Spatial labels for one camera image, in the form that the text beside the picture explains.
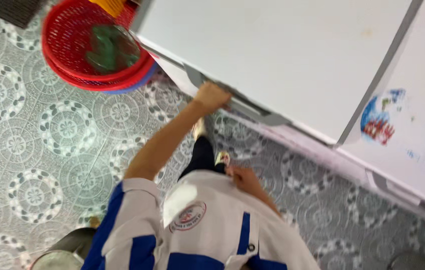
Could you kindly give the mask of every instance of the blue and white uniform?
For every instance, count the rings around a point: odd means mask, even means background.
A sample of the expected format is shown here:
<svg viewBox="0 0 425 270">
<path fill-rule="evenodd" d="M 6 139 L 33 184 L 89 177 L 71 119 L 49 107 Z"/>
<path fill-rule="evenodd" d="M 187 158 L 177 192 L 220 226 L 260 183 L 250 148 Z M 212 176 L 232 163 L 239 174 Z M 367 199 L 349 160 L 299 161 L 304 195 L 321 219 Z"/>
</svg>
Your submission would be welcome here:
<svg viewBox="0 0 425 270">
<path fill-rule="evenodd" d="M 195 170 L 166 195 L 153 181 L 115 188 L 83 270 L 318 270 L 301 239 L 230 177 Z"/>
</svg>

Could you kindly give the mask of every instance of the embroidered logo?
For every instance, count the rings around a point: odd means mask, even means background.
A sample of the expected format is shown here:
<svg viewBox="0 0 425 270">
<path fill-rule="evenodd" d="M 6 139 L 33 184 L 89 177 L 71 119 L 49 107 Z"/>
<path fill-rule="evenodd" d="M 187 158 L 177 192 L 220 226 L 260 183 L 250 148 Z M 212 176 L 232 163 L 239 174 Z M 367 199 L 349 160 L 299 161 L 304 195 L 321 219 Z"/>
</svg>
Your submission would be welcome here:
<svg viewBox="0 0 425 270">
<path fill-rule="evenodd" d="M 179 216 L 169 224 L 169 230 L 174 232 L 187 231 L 194 228 L 204 217 L 206 213 L 206 204 L 202 201 L 197 201 L 193 205 L 189 205 L 184 209 Z"/>
</svg>

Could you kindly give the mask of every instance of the green object in basket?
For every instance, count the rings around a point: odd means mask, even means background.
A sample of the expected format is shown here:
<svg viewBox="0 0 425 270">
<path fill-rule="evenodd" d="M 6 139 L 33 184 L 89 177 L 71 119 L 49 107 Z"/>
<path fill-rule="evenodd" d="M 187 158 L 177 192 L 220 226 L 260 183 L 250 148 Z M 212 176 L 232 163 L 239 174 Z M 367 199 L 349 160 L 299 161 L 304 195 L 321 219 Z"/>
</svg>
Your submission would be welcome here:
<svg viewBox="0 0 425 270">
<path fill-rule="evenodd" d="M 102 75 L 134 65 L 141 53 L 129 32 L 117 25 L 93 26 L 90 44 L 92 50 L 86 52 L 86 60 Z"/>
</svg>

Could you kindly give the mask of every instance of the colorful sticker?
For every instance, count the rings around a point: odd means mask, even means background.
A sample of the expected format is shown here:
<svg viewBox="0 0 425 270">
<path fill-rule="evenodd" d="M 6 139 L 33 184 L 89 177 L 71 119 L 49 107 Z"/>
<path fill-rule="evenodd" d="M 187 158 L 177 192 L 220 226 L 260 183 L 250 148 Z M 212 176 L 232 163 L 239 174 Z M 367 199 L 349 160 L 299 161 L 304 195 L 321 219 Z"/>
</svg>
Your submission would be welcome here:
<svg viewBox="0 0 425 270">
<path fill-rule="evenodd" d="M 365 138 L 387 145 L 395 133 L 391 115 L 403 110 L 405 95 L 404 89 L 392 89 L 372 97 L 361 116 L 361 133 Z"/>
</svg>

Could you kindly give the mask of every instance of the stacked baskets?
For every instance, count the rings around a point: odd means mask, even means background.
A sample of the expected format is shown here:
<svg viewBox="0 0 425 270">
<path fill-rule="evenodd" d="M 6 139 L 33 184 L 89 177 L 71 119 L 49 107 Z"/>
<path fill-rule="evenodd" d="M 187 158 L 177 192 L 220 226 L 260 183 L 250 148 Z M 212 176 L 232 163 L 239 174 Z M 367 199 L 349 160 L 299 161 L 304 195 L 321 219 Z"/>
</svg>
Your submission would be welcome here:
<svg viewBox="0 0 425 270">
<path fill-rule="evenodd" d="M 108 75 L 99 74 L 85 58 L 91 50 L 93 26 L 129 28 L 135 15 L 135 6 L 129 2 L 117 18 L 89 0 L 64 0 L 55 5 L 42 27 L 42 52 L 51 69 L 66 82 L 89 91 L 123 94 L 145 85 L 157 64 L 143 48 L 134 65 Z"/>
</svg>

